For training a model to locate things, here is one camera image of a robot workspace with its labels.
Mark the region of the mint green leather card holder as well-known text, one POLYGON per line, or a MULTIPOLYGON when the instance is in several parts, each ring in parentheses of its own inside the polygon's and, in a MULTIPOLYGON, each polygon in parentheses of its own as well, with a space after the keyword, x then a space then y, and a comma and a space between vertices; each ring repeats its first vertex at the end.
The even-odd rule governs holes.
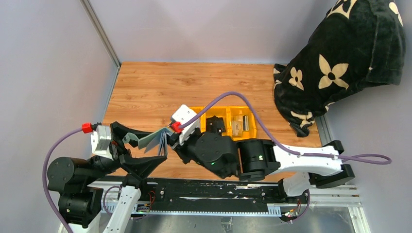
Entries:
POLYGON ((144 132, 140 135, 137 133, 127 133, 122 141, 125 144, 137 143, 139 149, 145 149, 144 153, 149 152, 156 146, 158 146, 158 156, 168 156, 168 142, 167 137, 172 136, 172 131, 168 128, 162 128, 154 133, 149 133, 146 136, 142 136, 144 132))

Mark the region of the striped beige cards in bin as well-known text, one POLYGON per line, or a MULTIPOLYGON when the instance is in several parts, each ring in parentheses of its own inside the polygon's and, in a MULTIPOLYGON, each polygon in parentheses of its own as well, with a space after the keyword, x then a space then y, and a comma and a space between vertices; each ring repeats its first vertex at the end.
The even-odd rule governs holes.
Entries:
POLYGON ((249 117, 247 115, 235 115, 232 120, 233 136, 243 136, 244 132, 249 132, 249 117))

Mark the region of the yellow left plastic bin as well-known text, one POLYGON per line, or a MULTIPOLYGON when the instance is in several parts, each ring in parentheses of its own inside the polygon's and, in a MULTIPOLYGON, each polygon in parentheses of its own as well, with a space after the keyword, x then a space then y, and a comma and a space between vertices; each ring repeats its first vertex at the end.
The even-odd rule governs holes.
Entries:
POLYGON ((190 106, 190 109, 192 109, 196 114, 200 113, 204 107, 203 106, 190 106))

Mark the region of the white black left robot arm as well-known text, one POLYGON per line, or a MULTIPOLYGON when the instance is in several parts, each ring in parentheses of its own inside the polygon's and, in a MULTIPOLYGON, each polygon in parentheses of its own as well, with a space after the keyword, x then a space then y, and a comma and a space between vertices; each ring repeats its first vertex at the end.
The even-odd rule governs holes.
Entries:
POLYGON ((163 128, 144 132, 113 122, 84 123, 59 138, 48 150, 42 167, 42 185, 51 209, 67 233, 97 233, 104 205, 104 189, 92 184, 118 168, 127 171, 120 186, 120 202, 115 208, 107 233, 124 232, 138 200, 148 197, 147 177, 167 158, 167 137, 163 128), (59 144, 77 133, 90 135, 92 157, 80 159, 51 155, 59 144))

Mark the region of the yellow middle plastic bin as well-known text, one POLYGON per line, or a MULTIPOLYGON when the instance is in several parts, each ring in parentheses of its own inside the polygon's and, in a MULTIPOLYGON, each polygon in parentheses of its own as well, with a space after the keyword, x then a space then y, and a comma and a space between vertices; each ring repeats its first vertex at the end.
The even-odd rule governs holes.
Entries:
POLYGON ((225 106, 211 107, 201 116, 201 132, 229 136, 227 113, 227 107, 225 106))

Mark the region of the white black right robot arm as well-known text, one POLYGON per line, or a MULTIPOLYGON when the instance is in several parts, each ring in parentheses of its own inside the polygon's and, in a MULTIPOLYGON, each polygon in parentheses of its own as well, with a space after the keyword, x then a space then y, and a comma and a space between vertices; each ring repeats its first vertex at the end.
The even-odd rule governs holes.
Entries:
POLYGON ((186 140, 181 134, 167 136, 167 144, 178 154, 184 164, 194 161, 221 179, 235 176, 240 181, 262 181, 267 175, 293 172, 294 175, 279 182, 278 198, 291 202, 312 185, 333 188, 355 178, 350 165, 337 156, 340 143, 334 141, 321 148, 298 147, 303 153, 326 152, 326 157, 293 155, 289 147, 283 150, 268 139, 234 141, 230 136, 200 132, 196 129, 186 140))

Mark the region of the aluminium frame post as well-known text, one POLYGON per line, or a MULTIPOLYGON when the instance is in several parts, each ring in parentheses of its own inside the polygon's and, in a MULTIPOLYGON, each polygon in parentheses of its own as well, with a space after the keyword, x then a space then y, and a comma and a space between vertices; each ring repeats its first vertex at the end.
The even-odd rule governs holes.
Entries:
POLYGON ((80 0, 80 3, 82 4, 86 14, 88 15, 93 27, 95 28, 99 38, 101 39, 106 51, 109 54, 109 57, 111 58, 112 62, 114 63, 114 65, 117 67, 117 69, 119 70, 121 67, 121 61, 119 59, 119 57, 117 56, 115 49, 113 47, 113 45, 111 44, 92 4, 91 1, 89 0, 80 0))

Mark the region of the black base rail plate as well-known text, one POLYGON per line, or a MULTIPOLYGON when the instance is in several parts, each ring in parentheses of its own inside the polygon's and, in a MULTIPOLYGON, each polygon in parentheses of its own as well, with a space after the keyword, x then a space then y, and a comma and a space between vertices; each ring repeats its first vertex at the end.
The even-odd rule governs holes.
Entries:
POLYGON ((147 178, 132 216, 274 216, 295 219, 310 203, 307 190, 287 196, 283 183, 147 178))

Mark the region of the black floral blanket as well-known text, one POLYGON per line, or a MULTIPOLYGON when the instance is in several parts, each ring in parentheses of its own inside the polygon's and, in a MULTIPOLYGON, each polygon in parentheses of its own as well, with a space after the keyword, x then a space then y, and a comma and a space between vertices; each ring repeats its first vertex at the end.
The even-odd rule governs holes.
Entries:
POLYGON ((365 88, 399 85, 406 56, 402 17, 393 0, 339 0, 307 45, 274 65, 274 102, 298 137, 329 107, 365 88))

